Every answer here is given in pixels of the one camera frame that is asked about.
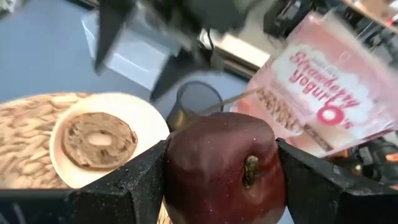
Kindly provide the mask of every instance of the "white plate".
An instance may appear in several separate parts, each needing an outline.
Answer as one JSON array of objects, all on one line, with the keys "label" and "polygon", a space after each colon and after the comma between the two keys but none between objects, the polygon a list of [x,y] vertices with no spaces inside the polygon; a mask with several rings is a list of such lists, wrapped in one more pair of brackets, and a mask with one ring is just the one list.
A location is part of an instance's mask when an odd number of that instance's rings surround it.
[{"label": "white plate", "polygon": [[83,113],[104,112],[113,115],[136,132],[138,144],[130,159],[143,153],[169,135],[162,115],[149,103],[124,93],[103,93],[80,100],[64,114],[54,126],[50,138],[50,157],[55,171],[70,187],[79,189],[103,177],[110,171],[92,171],[79,168],[70,161],[61,149],[65,125]]}]

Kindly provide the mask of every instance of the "cereal box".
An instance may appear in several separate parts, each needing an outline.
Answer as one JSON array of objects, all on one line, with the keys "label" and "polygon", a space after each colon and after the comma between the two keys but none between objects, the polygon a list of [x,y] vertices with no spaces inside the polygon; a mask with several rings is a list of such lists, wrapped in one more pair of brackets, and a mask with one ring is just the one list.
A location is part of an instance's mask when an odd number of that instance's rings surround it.
[{"label": "cereal box", "polygon": [[323,157],[395,128],[395,78],[333,14],[310,13],[249,82],[236,111]]}]

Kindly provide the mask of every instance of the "white object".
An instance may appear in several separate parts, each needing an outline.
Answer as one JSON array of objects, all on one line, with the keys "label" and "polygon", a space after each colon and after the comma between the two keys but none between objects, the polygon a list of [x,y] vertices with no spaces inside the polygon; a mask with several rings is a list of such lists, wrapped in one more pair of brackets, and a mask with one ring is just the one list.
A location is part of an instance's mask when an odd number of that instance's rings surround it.
[{"label": "white object", "polygon": [[398,1],[393,1],[392,3],[390,3],[390,7],[398,10]]},{"label": "white object", "polygon": [[[88,48],[93,58],[96,52],[97,20],[96,11],[82,20]],[[169,55],[176,55],[179,50],[180,46],[176,40],[152,29],[146,23],[143,12],[138,12],[128,27],[124,27],[112,55],[105,64],[152,91]]]},{"label": "white object", "polygon": [[85,170],[76,166],[63,153],[62,134],[68,122],[84,113],[104,112],[113,115],[136,132],[138,144],[132,158],[143,153],[169,135],[162,115],[149,103],[124,93],[103,93],[80,100],[68,109],[54,126],[50,138],[50,158],[55,171],[70,187],[79,189],[110,173],[109,171]]},{"label": "white object", "polygon": [[0,0],[0,11],[6,10],[14,13],[22,5],[22,0]]},{"label": "white object", "polygon": [[248,44],[241,39],[235,38],[230,34],[224,35],[224,37],[219,42],[216,42],[215,45],[259,68],[261,68],[270,57],[267,52]]}]

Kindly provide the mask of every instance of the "bagel half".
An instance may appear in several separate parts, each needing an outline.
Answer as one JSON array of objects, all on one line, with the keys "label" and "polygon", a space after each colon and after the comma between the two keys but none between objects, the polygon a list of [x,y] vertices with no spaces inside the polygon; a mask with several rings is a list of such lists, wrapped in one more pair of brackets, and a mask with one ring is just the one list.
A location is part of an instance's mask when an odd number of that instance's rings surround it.
[{"label": "bagel half", "polygon": [[[109,145],[91,144],[93,133],[111,137]],[[137,147],[138,138],[128,124],[106,113],[86,113],[74,117],[62,139],[63,153],[86,170],[112,170],[126,163]]]}]

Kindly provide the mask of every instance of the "apple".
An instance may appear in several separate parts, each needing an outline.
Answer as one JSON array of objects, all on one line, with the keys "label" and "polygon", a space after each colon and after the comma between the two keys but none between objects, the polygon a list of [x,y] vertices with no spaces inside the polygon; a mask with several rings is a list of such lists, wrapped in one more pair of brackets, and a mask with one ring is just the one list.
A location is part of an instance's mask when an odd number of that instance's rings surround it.
[{"label": "apple", "polygon": [[173,224],[275,224],[285,179],[275,135],[239,113],[199,117],[169,136],[165,204]]}]

